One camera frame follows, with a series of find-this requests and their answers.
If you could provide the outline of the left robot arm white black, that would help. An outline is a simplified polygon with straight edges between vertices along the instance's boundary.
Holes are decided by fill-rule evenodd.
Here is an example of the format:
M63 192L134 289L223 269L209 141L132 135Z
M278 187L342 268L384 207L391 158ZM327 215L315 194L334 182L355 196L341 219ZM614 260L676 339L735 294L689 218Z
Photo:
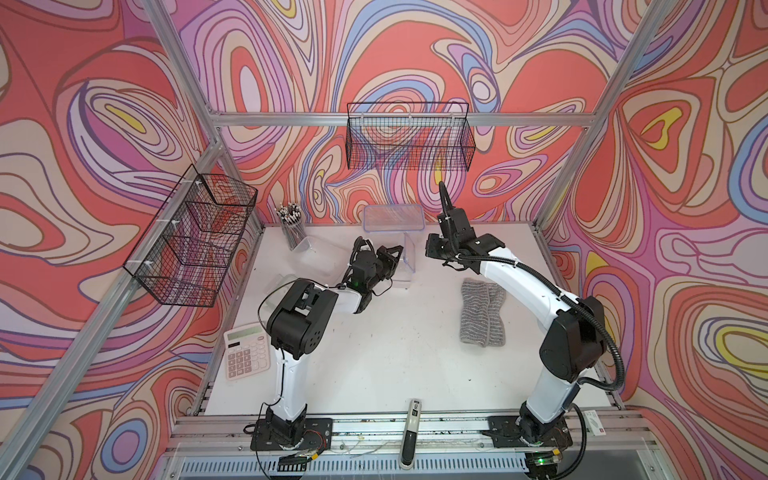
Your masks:
M341 281L327 286L308 278L287 282L288 288L266 323L266 333L281 367L277 398L266 407L265 423L275 441L294 446L306 431L306 357L319 346L331 317L360 314L379 294L376 287L391 282L404 253L402 245L374 247L355 240Z

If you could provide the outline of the small clear box blue lid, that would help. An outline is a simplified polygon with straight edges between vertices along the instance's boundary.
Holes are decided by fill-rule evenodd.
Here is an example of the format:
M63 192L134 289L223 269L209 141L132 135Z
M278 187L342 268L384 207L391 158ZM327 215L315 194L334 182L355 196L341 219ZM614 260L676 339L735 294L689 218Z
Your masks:
M411 266L404 258L401 258L391 277L392 287L403 290L409 289L412 285L414 275L415 273Z

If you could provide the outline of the translucent green lunch box lid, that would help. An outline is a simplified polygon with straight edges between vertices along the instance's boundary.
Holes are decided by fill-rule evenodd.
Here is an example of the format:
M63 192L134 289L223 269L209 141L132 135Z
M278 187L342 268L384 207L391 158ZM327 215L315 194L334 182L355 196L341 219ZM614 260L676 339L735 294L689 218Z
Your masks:
M275 293L274 295L281 299L292 287L292 285L298 280L298 277L294 274L287 274L284 276L281 276L276 281L276 285L274 286Z

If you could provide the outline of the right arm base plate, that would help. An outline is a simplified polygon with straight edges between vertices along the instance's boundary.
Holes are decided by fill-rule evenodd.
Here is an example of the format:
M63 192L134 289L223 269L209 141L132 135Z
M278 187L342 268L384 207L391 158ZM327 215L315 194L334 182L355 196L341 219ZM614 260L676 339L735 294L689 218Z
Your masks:
M488 428L480 434L489 437L495 448L564 450L573 445L565 415L549 423L540 423L527 415L490 416Z

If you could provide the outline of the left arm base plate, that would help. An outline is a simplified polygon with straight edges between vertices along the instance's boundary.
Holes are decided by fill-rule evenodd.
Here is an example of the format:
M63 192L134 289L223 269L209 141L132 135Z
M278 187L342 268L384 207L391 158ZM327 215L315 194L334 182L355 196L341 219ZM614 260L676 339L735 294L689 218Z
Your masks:
M314 417L286 424L275 417L270 421L259 419L256 423L247 424L243 433L251 437L252 451L322 452L332 444L333 423L330 417Z

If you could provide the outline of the clear lunch box green lid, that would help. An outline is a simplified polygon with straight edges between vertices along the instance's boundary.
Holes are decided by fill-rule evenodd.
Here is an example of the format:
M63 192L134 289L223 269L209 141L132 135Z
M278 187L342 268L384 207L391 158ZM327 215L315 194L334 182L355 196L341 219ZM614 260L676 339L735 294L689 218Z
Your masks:
M305 238L303 238L292 250L292 252L296 255L303 254L306 252L309 252L314 249L314 245L316 244L316 240L308 235Z

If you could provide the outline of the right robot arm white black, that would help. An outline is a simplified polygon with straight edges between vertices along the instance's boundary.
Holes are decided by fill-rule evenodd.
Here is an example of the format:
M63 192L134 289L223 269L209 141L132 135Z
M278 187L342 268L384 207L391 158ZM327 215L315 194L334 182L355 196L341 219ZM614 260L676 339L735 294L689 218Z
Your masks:
M441 232L428 236L425 255L445 266L456 263L502 287L532 312L545 336L539 347L543 369L519 410L522 440L534 445L562 419L580 391L582 372L607 349L602 308L594 299L565 292L520 261L491 234L478 236L461 208L438 215Z

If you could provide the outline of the small blue rimmed lid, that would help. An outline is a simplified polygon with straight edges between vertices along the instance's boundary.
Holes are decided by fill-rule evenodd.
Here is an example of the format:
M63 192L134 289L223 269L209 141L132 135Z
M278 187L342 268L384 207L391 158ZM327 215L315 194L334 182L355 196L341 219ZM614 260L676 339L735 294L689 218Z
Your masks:
M402 261L414 273L416 271L416 245L409 232L403 234L403 248Z

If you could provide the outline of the grey striped cloth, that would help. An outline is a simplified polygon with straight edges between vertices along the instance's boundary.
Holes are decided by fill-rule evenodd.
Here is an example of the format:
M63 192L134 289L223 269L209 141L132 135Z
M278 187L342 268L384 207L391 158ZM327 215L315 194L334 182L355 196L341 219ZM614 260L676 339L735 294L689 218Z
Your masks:
M482 348L506 343L501 309L507 292L498 284L465 279L461 286L459 339Z

